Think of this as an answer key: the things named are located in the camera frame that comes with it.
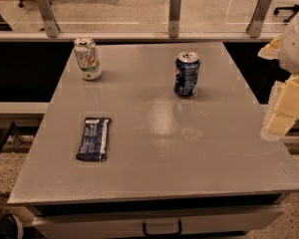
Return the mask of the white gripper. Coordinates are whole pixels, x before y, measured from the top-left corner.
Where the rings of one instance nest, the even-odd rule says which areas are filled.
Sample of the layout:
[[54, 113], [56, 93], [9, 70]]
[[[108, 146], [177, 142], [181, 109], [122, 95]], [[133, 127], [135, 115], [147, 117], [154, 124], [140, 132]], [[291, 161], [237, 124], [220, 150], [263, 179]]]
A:
[[258, 56], [278, 60], [280, 67], [291, 75], [285, 82], [276, 81], [271, 89], [260, 136], [276, 141], [299, 120], [299, 12], [286, 26], [282, 35], [260, 49]]

